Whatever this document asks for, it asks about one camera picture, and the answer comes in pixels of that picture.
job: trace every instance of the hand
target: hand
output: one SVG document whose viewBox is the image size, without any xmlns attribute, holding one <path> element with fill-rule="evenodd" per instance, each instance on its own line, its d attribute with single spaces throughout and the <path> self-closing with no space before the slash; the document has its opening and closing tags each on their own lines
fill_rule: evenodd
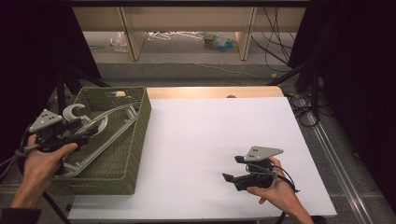
<svg viewBox="0 0 396 224">
<path fill-rule="evenodd" d="M 279 160 L 271 157 L 270 161 L 274 166 L 281 167 Z M 285 176 L 281 169 L 277 169 L 276 172 L 278 175 Z M 289 183 L 280 178 L 274 179 L 268 189 L 248 187 L 247 192 L 260 196 L 259 204 L 263 204 L 265 201 L 270 202 L 291 216 L 296 223 L 314 223 Z"/>
<path fill-rule="evenodd" d="M 29 137 L 28 146 L 35 143 L 35 134 Z M 59 168 L 59 161 L 77 148 L 76 143 L 64 145 L 51 153 L 33 149 L 27 155 L 23 180 L 10 207 L 36 208 L 41 195 L 50 187 L 53 173 Z"/>
</svg>

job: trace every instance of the wire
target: wire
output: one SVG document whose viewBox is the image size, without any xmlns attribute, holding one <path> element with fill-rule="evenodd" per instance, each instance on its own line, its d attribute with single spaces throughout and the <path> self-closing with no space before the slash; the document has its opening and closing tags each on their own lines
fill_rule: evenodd
<svg viewBox="0 0 396 224">
<path fill-rule="evenodd" d="M 254 76 L 254 75 L 252 75 L 250 73 L 235 72 L 235 71 L 227 70 L 227 69 L 224 69 L 224 68 L 220 68 L 220 67 L 216 67 L 216 66 L 210 66 L 210 65 L 203 65 L 203 64 L 199 64 L 199 63 L 186 63 L 186 64 L 193 64 L 193 65 L 196 65 L 196 66 L 199 66 L 199 67 L 203 67 L 203 68 L 218 69 L 220 71 L 227 72 L 227 73 L 240 74 L 240 75 L 245 75 L 245 76 L 248 76 L 248 77 L 256 77 L 256 78 L 260 78 L 260 79 L 270 79 L 271 78 L 271 77 L 258 77 L 258 76 Z"/>
<path fill-rule="evenodd" d="M 270 40 L 267 36 L 265 36 L 264 32 L 262 32 L 262 36 L 264 36 L 265 39 L 267 39 L 268 41 L 270 41 L 273 44 L 279 45 L 279 46 L 281 46 L 283 48 L 291 49 L 291 47 L 289 47 L 289 46 L 283 45 L 281 43 L 276 43 L 275 41 Z"/>
<path fill-rule="evenodd" d="M 281 224 L 283 222 L 283 219 L 285 219 L 286 213 L 282 212 L 280 215 L 279 219 L 277 220 L 276 224 Z"/>
<path fill-rule="evenodd" d="M 283 169 L 282 167 L 280 167 L 280 166 L 275 166 L 275 165 L 273 165 L 272 167 L 275 167 L 275 168 L 277 168 L 277 169 L 280 169 L 280 170 L 282 170 L 283 171 L 283 173 L 285 173 L 287 176 L 288 176 L 288 178 L 289 178 L 289 180 L 290 180 L 290 183 L 289 184 L 291 184 L 291 187 L 293 188 L 293 190 L 295 191 L 295 192 L 299 192 L 299 190 L 297 190 L 296 189 L 296 186 L 295 186 L 295 184 L 294 184 L 294 181 L 293 181 L 293 179 L 291 178 L 291 176 L 289 175 L 289 173 L 285 170 L 285 169 Z"/>
<path fill-rule="evenodd" d="M 271 69 L 271 70 L 273 70 L 273 71 L 276 71 L 276 72 L 288 72 L 288 71 L 277 70 L 277 69 L 271 67 L 271 66 L 268 64 L 268 62 L 267 62 L 267 51 L 265 51 L 264 60 L 265 60 L 265 64 L 267 65 L 267 67 L 268 67 L 269 69 Z"/>
<path fill-rule="evenodd" d="M 302 105 L 298 106 L 295 104 L 295 102 L 303 101 Z M 319 117 L 316 113 L 312 112 L 312 107 L 309 106 L 308 101 L 305 98 L 291 98 L 289 99 L 291 107 L 293 107 L 292 111 L 294 114 L 299 113 L 298 115 L 295 116 L 295 118 L 298 119 L 301 125 L 305 127 L 314 127 L 318 124 L 319 122 Z M 309 123 L 307 124 L 306 122 L 303 121 L 303 118 L 308 116 L 308 115 L 313 115 L 314 117 L 314 123 Z"/>
<path fill-rule="evenodd" d="M 270 17 L 268 16 L 268 13 L 267 13 L 265 7 L 264 7 L 263 9 L 264 9 L 265 16 L 267 17 L 267 20 L 270 22 L 271 29 L 272 29 L 270 41 L 271 41 L 272 35 L 275 34 L 275 36 L 276 36 L 276 38 L 277 38 L 277 40 L 279 41 L 279 44 L 280 44 L 280 46 L 281 46 L 283 55 L 285 56 L 286 60 L 288 61 L 290 56 L 289 56 L 289 54 L 286 52 L 285 48 L 283 47 L 284 45 L 282 44 L 282 40 L 281 40 L 280 34 L 279 34 L 279 26 L 278 26 L 278 24 L 277 24 L 277 12 L 278 12 L 278 7 L 275 7 L 275 8 L 274 8 L 274 10 L 275 10 L 275 20 L 274 20 L 274 23 L 271 22 L 271 19 L 270 19 Z"/>
<path fill-rule="evenodd" d="M 47 203 L 49 203 L 53 211 L 58 215 L 58 217 L 62 220 L 64 224 L 71 224 L 71 222 L 64 215 L 62 209 L 58 206 L 58 204 L 51 198 L 51 196 L 46 191 L 43 193 L 43 198 L 47 201 Z"/>
<path fill-rule="evenodd" d="M 7 174 L 8 171 L 9 171 L 9 169 L 11 168 L 11 165 L 14 163 L 14 161 L 15 161 L 16 159 L 17 159 L 17 157 L 16 157 L 16 156 L 13 156 L 13 157 L 7 159 L 6 161 L 3 161 L 3 162 L 0 164 L 0 167 L 2 167 L 2 166 L 6 165 L 6 164 L 8 163 L 8 166 L 7 166 L 6 170 L 5 170 L 2 174 L 0 174 L 0 179 L 2 179 L 4 176 L 6 176 L 6 174 Z"/>
<path fill-rule="evenodd" d="M 259 46 L 259 48 L 263 49 L 265 51 L 265 53 L 269 53 L 272 56 L 274 56 L 275 58 L 277 58 L 278 60 L 280 60 L 283 64 L 288 64 L 288 62 L 284 61 L 283 59 L 279 58 L 278 56 L 276 56 L 273 52 L 268 50 L 268 45 L 267 47 L 263 47 L 262 45 L 259 44 L 259 42 L 256 41 L 256 39 L 254 39 L 254 37 L 252 36 L 251 39 Z"/>
<path fill-rule="evenodd" d="M 258 168 L 259 170 L 262 170 L 263 172 L 251 172 L 251 171 L 249 170 L 249 166 L 256 167 L 256 168 Z M 263 167 L 260 167 L 259 165 L 252 164 L 252 163 L 247 164 L 247 166 L 246 166 L 246 171 L 247 171 L 248 173 L 253 174 L 253 175 L 271 175 L 272 177 L 276 176 L 276 174 L 275 174 L 274 172 L 272 172 L 272 171 L 270 171 L 270 170 L 267 170 L 267 169 L 265 169 L 265 168 L 263 168 Z"/>
<path fill-rule="evenodd" d="M 289 33 L 289 34 L 290 34 L 291 38 L 293 39 L 293 41 L 296 40 L 296 38 L 291 33 Z"/>
<path fill-rule="evenodd" d="M 246 75 L 246 76 L 249 76 L 249 77 L 256 77 L 256 78 L 261 78 L 261 79 L 267 79 L 267 78 L 270 78 L 270 77 L 257 77 L 257 76 L 254 76 L 254 75 L 251 75 L 251 74 L 249 74 L 249 73 L 245 73 L 245 72 L 235 72 L 235 71 L 230 71 L 230 70 L 223 69 L 223 68 L 216 67 L 216 66 L 202 65 L 202 64 L 198 64 L 198 63 L 192 63 L 192 64 L 194 64 L 194 65 L 197 65 L 197 66 L 200 66 L 200 67 L 204 67 L 204 68 L 213 68 L 213 69 L 218 69 L 218 70 L 220 70 L 220 71 L 223 71 L 223 72 L 228 72 L 228 73 L 233 73 L 233 74 L 241 74 L 241 75 Z"/>
</svg>

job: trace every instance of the floor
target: floor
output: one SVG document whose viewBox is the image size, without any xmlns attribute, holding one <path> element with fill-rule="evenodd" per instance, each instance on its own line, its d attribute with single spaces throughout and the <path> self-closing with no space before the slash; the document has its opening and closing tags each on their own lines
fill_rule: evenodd
<svg viewBox="0 0 396 224">
<path fill-rule="evenodd" d="M 212 34 L 235 40 L 231 33 Z M 279 57 L 282 60 L 287 60 L 281 47 L 275 43 L 268 44 L 265 39 L 264 36 L 270 37 L 271 34 L 255 33 L 253 36 L 264 48 L 268 44 L 268 49 L 276 57 L 265 54 L 263 49 L 252 42 L 246 61 L 241 61 L 239 53 L 233 49 L 219 52 L 205 47 L 203 40 L 196 38 L 201 35 L 202 33 L 179 33 L 148 36 L 139 60 L 132 62 L 128 53 L 116 52 L 110 46 L 111 40 L 113 43 L 117 40 L 117 33 L 85 33 L 103 81 L 112 86 L 266 85 L 273 78 L 282 76 L 290 70 L 276 59 Z M 295 34 L 280 34 L 282 44 L 292 47 L 294 36 Z M 293 85 L 296 78 L 293 77 L 280 85 L 284 93 L 295 93 Z M 309 93 L 302 93 L 301 96 L 309 100 Z M 49 99 L 49 106 L 54 102 L 54 99 Z M 301 99 L 290 99 L 292 107 L 303 104 L 304 101 Z M 396 223 L 395 214 L 389 208 L 375 182 L 359 158 L 353 155 L 353 146 L 348 141 L 337 117 L 332 113 L 331 106 L 327 104 L 324 94 L 320 95 L 319 104 L 321 105 L 319 125 L 305 127 L 305 124 L 312 121 L 312 118 L 307 116 L 302 117 L 300 127 L 338 213 L 336 217 L 327 217 L 328 223 Z M 319 136 L 325 136 L 325 140 L 320 139 Z M 334 156 L 339 161 L 339 164 L 335 164 L 338 166 L 335 167 L 332 162 Z M 10 190 L 0 192 L 2 207 L 9 205 L 12 200 L 12 186 L 17 185 L 20 181 L 21 175 L 13 167 L 5 181 L 5 184 L 11 186 Z M 352 188 L 356 194 L 350 196 L 346 188 Z M 65 208 L 73 202 L 74 197 L 55 196 L 54 199 L 67 215 Z M 356 199 L 362 201 L 361 207 L 366 211 L 363 216 L 359 215 L 361 207 L 357 208 L 353 204 L 356 202 L 353 200 Z M 43 209 L 39 220 L 40 224 L 62 223 L 46 202 L 40 202 L 40 207 Z M 260 221 L 261 224 L 275 222 L 275 218 Z M 284 223 L 292 223 L 292 221 L 287 218 Z"/>
</svg>

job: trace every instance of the black cable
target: black cable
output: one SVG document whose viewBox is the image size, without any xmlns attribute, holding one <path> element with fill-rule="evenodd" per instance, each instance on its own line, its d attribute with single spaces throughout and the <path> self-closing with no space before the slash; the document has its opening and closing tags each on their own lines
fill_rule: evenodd
<svg viewBox="0 0 396 224">
<path fill-rule="evenodd" d="M 275 41 L 270 40 L 270 39 L 264 34 L 264 32 L 262 32 L 262 36 L 264 36 L 264 38 L 267 39 L 268 41 L 270 41 L 272 44 L 279 45 L 279 46 L 283 46 L 284 48 L 287 48 L 287 49 L 291 49 L 291 47 L 289 47 L 289 46 L 286 46 L 286 45 L 283 45 L 283 44 L 280 44 L 280 43 L 276 43 Z"/>
<path fill-rule="evenodd" d="M 282 175 L 278 175 L 277 177 L 278 177 L 279 179 L 285 181 L 286 183 L 288 183 L 288 184 L 290 185 L 290 187 L 293 189 L 294 192 L 296 192 L 296 193 L 299 192 L 299 190 L 297 190 L 296 187 L 295 187 L 295 185 L 294 185 L 293 179 L 291 178 L 291 176 L 289 175 L 289 173 L 286 172 L 285 169 L 283 169 L 283 168 L 280 167 L 280 166 L 275 166 L 275 165 L 273 165 L 272 167 L 275 167 L 275 168 L 277 168 L 277 169 L 282 170 L 283 173 L 285 173 L 285 174 L 288 176 L 289 179 L 287 179 L 285 176 L 282 176 Z M 276 224 L 281 224 L 281 223 L 283 222 L 283 219 L 285 219 L 285 216 L 286 216 L 286 213 L 285 213 L 284 211 L 282 211 L 282 214 L 280 215 L 280 217 L 279 217 L 279 219 L 277 220 Z"/>
<path fill-rule="evenodd" d="M 56 202 L 50 197 L 50 195 L 47 192 L 43 193 L 43 197 L 49 203 L 49 205 L 52 207 L 52 209 L 55 211 L 58 217 L 64 222 L 64 224 L 71 224 L 71 222 L 62 212 L 62 209 L 58 206 L 58 204 L 56 204 Z"/>
<path fill-rule="evenodd" d="M 288 64 L 288 62 L 284 61 L 283 59 L 279 58 L 278 56 L 276 56 L 273 52 L 268 50 L 268 47 L 265 48 L 262 45 L 260 45 L 252 36 L 251 39 L 259 46 L 260 49 L 263 49 L 266 53 L 271 54 L 273 57 L 277 58 L 278 60 L 280 60 L 283 64 Z"/>
<path fill-rule="evenodd" d="M 283 47 L 282 40 L 280 38 L 279 26 L 277 24 L 277 12 L 278 12 L 278 7 L 275 7 L 275 21 L 274 21 L 274 30 L 273 30 L 273 32 L 275 32 L 277 40 L 280 43 L 280 47 L 282 49 L 283 55 L 285 56 L 285 59 L 288 61 L 290 56 L 286 52 L 285 48 Z"/>
<path fill-rule="evenodd" d="M 32 126 L 32 124 L 33 124 L 33 123 L 30 123 L 30 124 L 27 126 L 27 128 L 25 129 L 25 131 L 23 132 L 22 139 L 21 139 L 21 143 L 20 143 L 20 147 L 17 149 L 17 150 L 20 152 L 20 153 L 19 153 L 20 155 L 23 154 L 23 148 L 24 148 L 24 146 L 27 145 L 27 139 L 28 139 L 28 137 L 29 137 L 29 128 Z M 17 164 L 18 164 L 18 168 L 19 168 L 21 174 L 23 175 L 23 172 L 24 172 L 24 162 L 25 162 L 26 158 L 25 158 L 25 157 L 22 157 L 22 156 L 18 156 L 18 154 L 16 154 L 16 155 L 17 155 Z"/>
<path fill-rule="evenodd" d="M 5 161 L 0 163 L 0 167 L 6 165 L 8 163 L 8 166 L 4 169 L 3 173 L 0 174 L 0 182 L 1 182 L 1 180 L 4 177 L 6 177 L 7 173 L 9 172 L 9 170 L 10 170 L 10 168 L 12 166 L 12 164 L 14 163 L 15 159 L 16 159 L 15 156 L 13 156 L 13 157 L 10 157 L 10 158 L 8 158 Z"/>
<path fill-rule="evenodd" d="M 267 17 L 267 20 L 269 21 L 270 26 L 271 26 L 271 29 L 272 29 L 271 37 L 272 37 L 272 34 L 275 34 L 277 40 L 278 40 L 279 43 L 280 43 L 280 46 L 281 46 L 283 55 L 285 56 L 286 60 L 288 61 L 290 56 L 289 56 L 289 54 L 286 52 L 285 48 L 283 47 L 282 40 L 281 40 L 280 34 L 279 34 L 279 26 L 278 26 L 278 24 L 277 24 L 277 12 L 278 12 L 278 7 L 275 7 L 275 21 L 274 21 L 274 24 L 271 22 L 271 19 L 270 19 L 270 17 L 268 16 L 268 13 L 267 13 L 265 7 L 264 7 L 263 9 L 264 9 L 265 16 Z"/>
<path fill-rule="evenodd" d="M 270 42 L 268 42 L 268 43 L 267 43 L 267 46 L 265 47 L 265 53 L 264 53 L 265 65 L 267 65 L 267 67 L 268 67 L 269 69 L 271 69 L 271 70 L 273 70 L 273 71 L 276 71 L 276 72 L 288 72 L 288 71 L 277 70 L 277 69 L 271 67 L 270 64 L 268 64 L 268 62 L 267 62 L 267 52 L 269 52 L 269 50 L 268 50 L 269 44 L 270 44 Z"/>
<path fill-rule="evenodd" d="M 329 117 L 329 118 L 334 118 L 335 115 L 334 115 L 334 113 L 333 113 L 332 111 L 330 111 L 330 114 L 329 114 L 329 113 L 325 113 L 325 112 L 319 110 L 320 108 L 330 107 L 329 102 L 328 102 L 328 100 L 327 100 L 327 98 L 326 98 L 326 95 L 325 95 L 324 92 L 323 92 L 323 89 L 319 89 L 319 93 L 322 93 L 322 94 L 319 96 L 319 98 L 318 98 L 319 102 L 321 103 L 321 105 L 318 105 L 318 112 L 319 112 L 319 114 L 324 115 L 324 116 L 327 116 L 327 117 Z"/>
<path fill-rule="evenodd" d="M 291 38 L 293 39 L 293 41 L 296 40 L 296 38 L 291 33 L 289 33 L 289 34 L 290 34 Z"/>
<path fill-rule="evenodd" d="M 297 100 L 303 100 L 304 104 L 301 106 L 297 106 L 295 104 L 295 101 Z M 292 111 L 294 114 L 298 113 L 298 115 L 295 116 L 295 118 L 298 119 L 301 125 L 305 127 L 314 127 L 318 124 L 319 122 L 319 117 L 316 113 L 312 113 L 312 107 L 308 105 L 307 100 L 305 98 L 291 98 L 289 99 L 290 105 L 294 108 Z M 306 124 L 303 122 L 303 117 L 304 115 L 307 115 L 308 113 L 311 113 L 314 116 L 314 123 L 313 124 Z"/>
</svg>

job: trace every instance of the finger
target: finger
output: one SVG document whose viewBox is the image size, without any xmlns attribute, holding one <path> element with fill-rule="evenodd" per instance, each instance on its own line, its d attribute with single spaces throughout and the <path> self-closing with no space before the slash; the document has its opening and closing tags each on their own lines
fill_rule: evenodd
<svg viewBox="0 0 396 224">
<path fill-rule="evenodd" d="M 54 151 L 53 154 L 56 155 L 57 159 L 60 160 L 65 155 L 73 152 L 78 147 L 77 143 L 70 143 L 62 146 L 58 150 Z"/>
<path fill-rule="evenodd" d="M 272 163 L 273 165 L 282 167 L 281 164 L 280 164 L 280 160 L 278 160 L 277 158 L 275 158 L 275 157 L 270 157 L 269 159 L 270 159 L 270 161 L 271 161 L 271 163 Z"/>
<path fill-rule="evenodd" d="M 259 204 L 263 204 L 263 203 L 265 203 L 265 201 L 267 201 L 267 200 L 264 199 L 263 197 L 261 197 L 260 200 L 259 200 Z"/>
<path fill-rule="evenodd" d="M 32 134 L 29 136 L 28 140 L 27 140 L 27 146 L 32 146 L 35 144 L 35 139 L 37 138 L 37 135 Z"/>
<path fill-rule="evenodd" d="M 277 167 L 282 168 L 282 165 L 280 164 L 280 160 L 276 159 L 275 157 L 270 157 L 269 159 L 270 159 L 271 163 L 272 163 L 274 166 L 277 166 Z M 276 173 L 277 173 L 278 175 L 285 176 L 285 174 L 283 174 L 282 169 L 276 168 Z"/>
</svg>

